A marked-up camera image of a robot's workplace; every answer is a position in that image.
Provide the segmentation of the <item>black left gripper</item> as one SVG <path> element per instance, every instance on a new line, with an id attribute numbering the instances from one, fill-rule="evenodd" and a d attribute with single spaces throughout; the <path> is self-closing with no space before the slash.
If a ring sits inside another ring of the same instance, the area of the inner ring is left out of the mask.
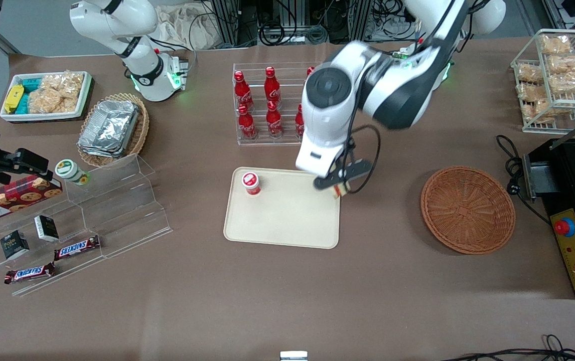
<path id="1" fill-rule="evenodd" d="M 339 185 L 344 185 L 345 183 L 346 193 L 351 194 L 353 191 L 350 181 L 368 176 L 371 169 L 372 163 L 363 158 L 359 158 L 345 166 L 342 165 L 342 158 L 338 158 L 325 177 L 318 176 L 314 179 L 314 188 L 317 190 L 325 190 L 333 187 L 334 194 L 340 195 Z"/>

